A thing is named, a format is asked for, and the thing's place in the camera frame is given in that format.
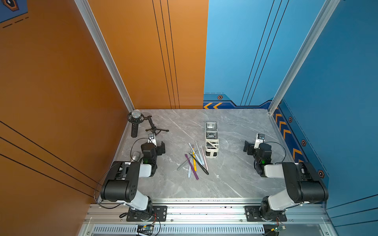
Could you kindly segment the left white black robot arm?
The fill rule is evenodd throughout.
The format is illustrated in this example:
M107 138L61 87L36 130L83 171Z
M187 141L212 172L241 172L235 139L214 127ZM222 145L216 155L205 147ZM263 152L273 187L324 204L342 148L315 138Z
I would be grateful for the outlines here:
M160 208L154 209L152 199L138 190L140 178L153 177L157 170L157 157L165 153L165 143L157 146L148 141L141 145L141 152L133 152L131 162L115 161L104 174L100 197L120 205L127 205L128 212L119 215L127 221L154 221Z

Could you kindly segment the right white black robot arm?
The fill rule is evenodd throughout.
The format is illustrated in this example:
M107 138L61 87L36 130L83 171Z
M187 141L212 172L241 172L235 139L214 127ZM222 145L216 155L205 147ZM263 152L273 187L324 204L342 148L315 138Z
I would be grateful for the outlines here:
M248 221L286 221L287 209L328 200L328 190L311 163L273 164L271 145L262 140L256 140L254 144L246 141L243 151L254 157L254 168L260 177L284 179L285 182L284 190L265 196L259 207L245 207Z

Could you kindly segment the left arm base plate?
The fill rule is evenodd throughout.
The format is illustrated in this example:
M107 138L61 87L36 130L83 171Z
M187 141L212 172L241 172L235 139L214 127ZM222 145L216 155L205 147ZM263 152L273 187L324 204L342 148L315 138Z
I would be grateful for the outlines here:
M167 217L167 206L149 206L146 210L132 210L128 211L126 216L127 222L153 222L157 218L157 221L165 222Z

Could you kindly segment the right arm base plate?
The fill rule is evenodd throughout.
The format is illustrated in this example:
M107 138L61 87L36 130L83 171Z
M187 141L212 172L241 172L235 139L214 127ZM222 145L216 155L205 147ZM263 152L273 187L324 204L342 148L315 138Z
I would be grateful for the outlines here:
M287 222L285 211L274 211L269 207L263 209L261 206L245 206L244 210L248 222Z

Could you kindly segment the purple toothbrush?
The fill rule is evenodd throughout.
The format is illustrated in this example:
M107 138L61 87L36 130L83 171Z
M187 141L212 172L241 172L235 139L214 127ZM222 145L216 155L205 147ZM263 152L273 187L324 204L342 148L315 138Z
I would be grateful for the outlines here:
M187 154L185 154L185 157L186 157L186 159L187 159L187 161L188 161L188 163L189 163L189 165L190 165L191 171L192 171L192 173L194 174L196 180L199 180L199 177L198 177L198 175L197 175L197 173L196 173L196 171L195 171L195 169L194 169L194 166L193 166L193 164L192 164L192 162L191 162L191 158L189 158L189 156L188 156Z

